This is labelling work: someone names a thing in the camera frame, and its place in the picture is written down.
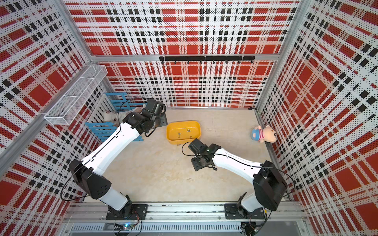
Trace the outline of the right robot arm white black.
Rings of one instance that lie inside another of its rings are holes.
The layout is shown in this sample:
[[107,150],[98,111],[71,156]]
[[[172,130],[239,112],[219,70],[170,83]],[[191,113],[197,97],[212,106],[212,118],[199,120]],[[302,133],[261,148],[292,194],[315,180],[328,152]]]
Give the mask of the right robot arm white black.
[[228,152],[219,145],[209,146],[199,139],[186,143],[195,171],[204,168],[226,169],[253,185],[252,193],[242,194],[236,204],[224,206],[226,219],[265,219],[266,210],[276,211],[288,184],[282,173],[270,161],[252,162]]

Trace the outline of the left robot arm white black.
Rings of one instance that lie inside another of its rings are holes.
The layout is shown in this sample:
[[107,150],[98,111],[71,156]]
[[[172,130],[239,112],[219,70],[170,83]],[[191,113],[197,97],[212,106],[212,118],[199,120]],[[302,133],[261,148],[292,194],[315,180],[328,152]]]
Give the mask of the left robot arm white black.
[[156,128],[165,126],[166,105],[149,98],[140,112],[130,112],[119,119],[119,126],[96,150],[83,158],[73,160],[69,170],[75,183],[95,200],[107,204],[108,220],[127,219],[134,215],[128,195],[115,190],[103,174],[112,161],[141,135],[149,137]]

